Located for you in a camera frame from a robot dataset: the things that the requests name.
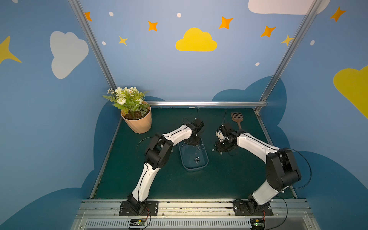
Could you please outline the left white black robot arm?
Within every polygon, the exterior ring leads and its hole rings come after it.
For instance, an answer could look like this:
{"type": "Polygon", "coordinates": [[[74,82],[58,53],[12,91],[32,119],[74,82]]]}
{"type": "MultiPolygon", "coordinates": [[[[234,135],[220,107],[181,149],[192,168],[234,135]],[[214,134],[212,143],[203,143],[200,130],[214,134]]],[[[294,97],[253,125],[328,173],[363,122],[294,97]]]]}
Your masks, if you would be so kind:
{"type": "Polygon", "coordinates": [[[128,203],[136,212],[141,212],[145,208],[154,178],[168,162],[173,147],[180,142],[189,146],[198,146],[201,141],[200,131],[203,127],[203,121],[197,118],[172,132],[154,136],[146,150],[144,167],[137,186],[127,198],[128,203]]]}

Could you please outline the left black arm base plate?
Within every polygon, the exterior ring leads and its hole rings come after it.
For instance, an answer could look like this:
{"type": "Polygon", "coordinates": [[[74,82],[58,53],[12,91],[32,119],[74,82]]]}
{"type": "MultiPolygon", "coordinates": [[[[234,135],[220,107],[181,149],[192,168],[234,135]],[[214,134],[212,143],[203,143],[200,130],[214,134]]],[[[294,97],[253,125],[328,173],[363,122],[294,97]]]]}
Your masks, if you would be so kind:
{"type": "Polygon", "coordinates": [[[119,216],[157,216],[159,201],[148,200],[143,203],[132,204],[129,201],[123,201],[120,205],[119,216]]]}

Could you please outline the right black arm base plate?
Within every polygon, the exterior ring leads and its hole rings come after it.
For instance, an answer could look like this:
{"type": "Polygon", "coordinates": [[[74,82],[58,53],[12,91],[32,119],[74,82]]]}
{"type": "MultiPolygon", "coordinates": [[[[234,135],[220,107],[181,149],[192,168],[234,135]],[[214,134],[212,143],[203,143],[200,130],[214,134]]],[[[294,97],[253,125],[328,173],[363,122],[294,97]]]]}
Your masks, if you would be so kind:
{"type": "Polygon", "coordinates": [[[236,216],[273,216],[270,203],[259,205],[253,200],[236,199],[233,210],[236,216]]]}

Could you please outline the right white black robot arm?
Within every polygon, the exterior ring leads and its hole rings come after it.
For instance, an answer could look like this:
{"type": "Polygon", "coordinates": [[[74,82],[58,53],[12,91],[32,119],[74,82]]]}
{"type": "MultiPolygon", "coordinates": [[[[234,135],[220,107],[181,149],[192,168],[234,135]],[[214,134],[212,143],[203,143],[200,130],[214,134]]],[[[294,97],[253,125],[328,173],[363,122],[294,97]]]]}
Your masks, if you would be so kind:
{"type": "Polygon", "coordinates": [[[240,147],[261,159],[266,164],[265,182],[248,197],[248,209],[255,212],[264,207],[281,191],[302,178],[294,153],[269,145],[244,130],[234,130],[229,123],[216,130],[216,150],[227,152],[240,147]]]}

